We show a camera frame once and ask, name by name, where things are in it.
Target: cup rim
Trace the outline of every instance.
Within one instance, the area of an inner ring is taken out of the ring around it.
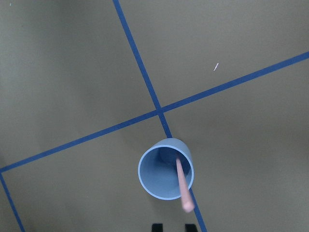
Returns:
[[[175,197],[161,197],[161,196],[158,196],[158,195],[155,195],[153,194],[152,192],[150,192],[148,190],[148,188],[144,185],[142,179],[141,179],[141,176],[140,176],[140,166],[141,166],[141,163],[142,161],[144,160],[144,157],[147,156],[147,154],[152,151],[152,150],[155,150],[157,148],[160,148],[160,147],[169,147],[169,148],[172,148],[172,149],[175,149],[177,151],[179,151],[186,159],[187,161],[189,162],[190,164],[190,168],[191,168],[191,180],[190,180],[190,183],[188,184],[188,188],[190,189],[192,184],[193,184],[193,180],[194,180],[194,168],[193,168],[193,163],[191,162],[191,160],[189,159],[189,157],[182,151],[180,150],[179,148],[175,147],[175,146],[172,146],[172,145],[154,145],[152,147],[150,147],[143,155],[142,157],[140,158],[140,161],[139,161],[139,166],[138,166],[138,175],[139,175],[139,179],[140,179],[140,183],[141,185],[143,186],[143,188],[152,196],[158,198],[158,199],[161,199],[161,200],[175,200],[175,199],[178,199],[181,197],[181,195],[177,195]]]

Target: pink stick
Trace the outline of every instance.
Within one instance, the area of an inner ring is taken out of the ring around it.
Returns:
[[[178,174],[180,194],[182,197],[183,210],[186,213],[190,213],[194,209],[195,206],[194,206],[192,197],[189,193],[188,185],[187,185],[187,182],[183,174],[182,163],[180,162],[179,158],[176,159],[176,164],[177,164],[177,174]]]

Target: gray floor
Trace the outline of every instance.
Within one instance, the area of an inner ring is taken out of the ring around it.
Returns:
[[[161,106],[309,51],[309,1],[120,1]],[[155,110],[112,1],[0,1],[0,168]],[[309,59],[165,113],[209,232],[309,231]],[[2,172],[27,232],[169,232],[158,116]],[[21,231],[0,188],[0,232]]]

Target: blue cup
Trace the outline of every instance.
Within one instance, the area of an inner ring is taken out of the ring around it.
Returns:
[[[148,149],[140,159],[138,175],[141,185],[162,200],[180,198],[176,158],[179,157],[188,184],[192,186],[194,169],[187,145],[179,139],[164,139]]]

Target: blue painter's tape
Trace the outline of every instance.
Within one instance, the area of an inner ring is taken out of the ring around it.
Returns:
[[[156,96],[156,94],[155,94],[154,87],[153,87],[153,85],[151,84],[151,81],[150,81],[150,79],[149,79],[149,76],[148,76],[148,73],[147,73],[146,68],[145,68],[145,66],[144,66],[144,63],[143,63],[143,61],[142,61],[142,59],[141,59],[141,57],[140,57],[140,53],[139,53],[139,51],[138,51],[138,49],[137,49],[137,46],[136,46],[136,44],[135,44],[135,42],[134,42],[132,33],[131,33],[130,28],[129,28],[127,22],[126,22],[125,15],[124,15],[124,13],[123,13],[123,11],[122,11],[122,9],[121,9],[121,6],[120,6],[119,1],[118,1],[118,0],[113,0],[113,2],[114,2],[114,5],[115,5],[115,9],[116,9],[116,11],[117,11],[117,13],[118,13],[120,22],[121,22],[121,24],[122,24],[122,27],[123,27],[123,29],[124,29],[124,31],[125,31],[127,40],[128,40],[128,42],[129,42],[130,47],[131,47],[131,49],[132,49],[132,52],[133,52],[133,54],[134,54],[135,60],[136,60],[136,62],[137,62],[137,65],[139,66],[140,72],[141,72],[141,74],[142,74],[142,76],[143,76],[143,78],[144,78],[144,81],[145,81],[145,83],[146,83],[146,86],[147,86],[147,88],[148,88],[148,91],[149,91],[149,93],[150,93],[150,96],[151,96],[151,98],[152,98],[152,100],[153,100],[153,102],[154,102],[154,106],[155,106],[155,108],[158,110],[158,109],[161,108],[160,103],[159,103],[159,100],[158,100],[158,98],[157,98],[157,96]]]
[[[167,138],[172,138],[173,136],[172,136],[172,134],[171,134],[171,132],[169,130],[169,125],[168,125],[168,122],[166,121],[166,118],[165,118],[164,114],[163,113],[159,113],[158,115],[159,115],[161,124],[163,126],[164,132],[166,134],[166,137]]]
[[[153,85],[152,85],[152,83],[150,81],[150,78],[149,78],[149,75],[148,75],[147,70],[145,68],[145,65],[144,65],[144,63],[143,63],[143,61],[141,59],[139,50],[137,49],[136,43],[135,43],[135,41],[133,39],[133,36],[132,36],[132,33],[130,31],[130,28],[129,28],[127,22],[126,22],[126,17],[125,17],[125,15],[124,15],[124,13],[123,13],[123,11],[121,9],[121,5],[120,5],[118,0],[113,0],[113,2],[114,2],[114,5],[115,5],[115,9],[116,9],[116,11],[118,13],[118,17],[120,19],[121,25],[122,25],[122,27],[123,27],[123,29],[125,31],[126,38],[127,38],[128,42],[130,44],[131,50],[133,52],[133,55],[134,55],[135,60],[137,62],[137,65],[138,65],[138,67],[140,69],[141,75],[143,76],[143,79],[144,79],[145,84],[146,84],[146,86],[148,88],[149,94],[151,96],[151,99],[153,100],[154,106],[155,106],[155,108],[156,108],[156,110],[158,112],[158,116],[160,118],[160,121],[161,121],[162,127],[164,129],[164,132],[165,132],[165,134],[166,134],[166,136],[168,138],[171,138],[172,135],[170,133],[169,126],[167,124],[167,121],[165,119],[164,114],[161,112],[160,102],[159,102],[158,97],[157,97],[157,95],[155,93],[154,87],[153,87]]]
[[[228,88],[240,85],[240,84],[245,83],[247,81],[251,81],[251,80],[253,80],[253,79],[257,78],[257,77],[269,74],[269,73],[277,71],[279,69],[283,69],[283,68],[285,68],[287,66],[290,66],[292,64],[301,62],[301,61],[306,60],[308,58],[309,58],[309,52],[303,53],[303,54],[301,54],[299,56],[287,59],[287,60],[282,61],[280,63],[271,65],[271,66],[269,66],[267,68],[258,70],[256,72],[253,72],[251,74],[245,75],[245,76],[240,77],[238,79],[226,82],[226,83],[224,83],[222,85],[216,86],[214,88],[208,89],[208,90],[203,91],[201,93],[195,94],[195,95],[193,95],[191,97],[188,97],[188,98],[182,99],[180,101],[177,101],[175,103],[172,103],[170,105],[164,106],[164,107],[162,107],[162,111],[163,112],[167,112],[167,111],[176,109],[178,107],[181,107],[181,106],[187,105],[189,103],[195,102],[197,100],[200,100],[200,99],[205,98],[207,96],[210,96],[212,94],[224,91],[224,90],[226,90]]]
[[[15,208],[14,202],[13,202],[13,200],[12,200],[12,198],[11,198],[9,189],[8,189],[8,187],[6,186],[6,183],[5,183],[5,181],[4,181],[4,178],[3,178],[2,173],[0,173],[0,181],[1,181],[2,186],[3,186],[3,188],[4,188],[6,197],[8,198],[9,203],[10,203],[10,205],[11,205],[11,208],[12,208],[12,210],[13,210],[13,213],[14,213],[15,218],[16,218],[16,220],[17,220],[17,223],[18,223],[18,225],[19,225],[20,231],[21,231],[21,232],[25,232],[23,223],[22,223],[21,220],[20,220],[20,217],[19,217],[18,212],[17,212],[17,210],[16,210],[16,208]]]
[[[37,154],[35,156],[31,156],[29,158],[26,158],[26,159],[23,159],[21,161],[18,161],[16,163],[13,163],[13,164],[10,164],[8,166],[5,166],[3,168],[0,169],[0,173],[2,172],[5,172],[5,171],[8,171],[8,170],[11,170],[13,168],[17,168],[19,166],[22,166],[24,164],[27,164],[27,163],[30,163],[30,162],[33,162],[35,160],[38,160],[38,159],[41,159],[43,157],[46,157],[46,156],[49,156],[49,155],[52,155],[56,152],[59,152],[59,151],[63,151],[65,149],[68,149],[70,147],[73,147],[73,146],[76,146],[78,144],[82,144],[84,142],[87,142],[89,140],[92,140],[92,139],[95,139],[95,138],[98,138],[100,136],[103,136],[105,134],[108,134],[108,133],[111,133],[111,132],[114,132],[114,131],[117,131],[119,129],[122,129],[122,128],[125,128],[125,127],[128,127],[130,125],[133,125],[135,123],[138,123],[138,122],[141,122],[141,121],[144,121],[146,119],[149,119],[151,117],[154,117],[157,115],[157,111],[151,111],[149,113],[146,113],[144,115],[141,115],[141,116],[138,116],[138,117],[135,117],[133,119],[130,119],[128,121],[125,121],[125,122],[122,122],[122,123],[119,123],[115,126],[112,126],[112,127],[108,127],[104,130],[100,130],[98,132],[95,132],[93,134],[90,134],[90,135],[87,135],[85,137],[82,137],[82,138],[79,138],[79,139],[76,139],[74,141],[71,141],[69,143],[66,143],[66,144],[63,144],[63,145],[60,145],[58,147],[55,147],[53,149],[50,149],[50,150],[47,150],[47,151],[44,151],[40,154]]]
[[[192,188],[189,189],[190,193],[191,193],[191,196],[192,196],[192,200],[194,202],[194,205],[195,205],[195,208],[194,208],[194,213],[195,213],[195,216],[197,218],[197,221],[198,221],[198,224],[201,228],[201,231],[202,232],[207,232],[207,229],[206,229],[206,226],[205,226],[205,222],[203,220],[203,217],[201,215],[201,212],[199,210],[199,207],[198,207],[198,204],[197,204],[197,201],[195,199],[195,196],[194,196],[194,193],[193,193],[193,190]]]

